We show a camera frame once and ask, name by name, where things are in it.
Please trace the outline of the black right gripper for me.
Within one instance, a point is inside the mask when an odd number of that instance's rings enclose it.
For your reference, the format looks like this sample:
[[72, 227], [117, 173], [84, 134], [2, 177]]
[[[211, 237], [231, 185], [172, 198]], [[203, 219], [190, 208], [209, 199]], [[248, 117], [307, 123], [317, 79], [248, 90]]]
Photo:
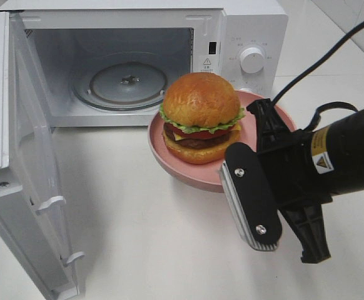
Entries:
[[331, 257], [322, 204], [330, 203], [326, 175], [334, 171], [329, 129], [291, 132], [271, 99], [246, 107], [256, 120], [256, 151], [278, 209], [302, 246], [301, 261], [317, 264]]

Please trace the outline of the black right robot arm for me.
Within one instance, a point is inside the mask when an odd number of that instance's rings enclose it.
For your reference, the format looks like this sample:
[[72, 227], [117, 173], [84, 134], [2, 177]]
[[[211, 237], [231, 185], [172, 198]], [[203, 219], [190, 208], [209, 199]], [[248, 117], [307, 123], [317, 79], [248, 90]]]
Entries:
[[256, 119], [256, 150], [277, 208], [300, 240], [301, 261], [308, 264], [330, 257], [322, 205], [333, 196], [364, 190], [364, 109], [318, 127], [320, 114], [333, 108], [353, 107], [324, 104], [307, 127], [291, 131], [269, 99], [247, 107]]

